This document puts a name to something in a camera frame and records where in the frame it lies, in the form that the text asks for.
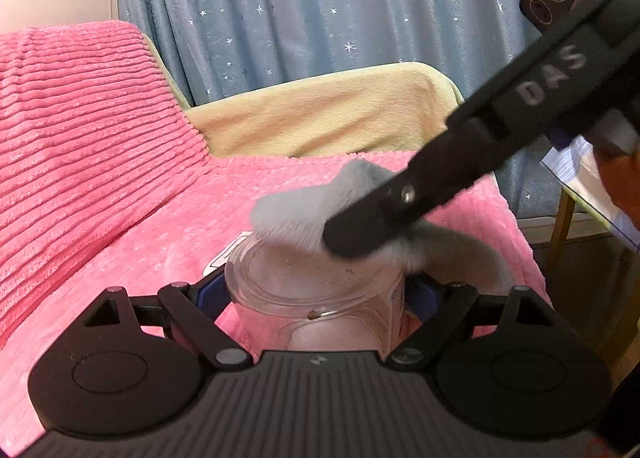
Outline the person right hand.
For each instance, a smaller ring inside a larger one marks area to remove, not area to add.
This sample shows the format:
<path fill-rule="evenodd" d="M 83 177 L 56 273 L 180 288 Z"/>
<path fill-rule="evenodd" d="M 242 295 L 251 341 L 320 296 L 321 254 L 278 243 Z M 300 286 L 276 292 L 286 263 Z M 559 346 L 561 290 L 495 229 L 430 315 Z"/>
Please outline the person right hand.
<path fill-rule="evenodd" d="M 636 229 L 640 222 L 640 161 L 634 155 L 612 156 L 593 148 L 600 179 L 612 203 L 631 219 Z"/>

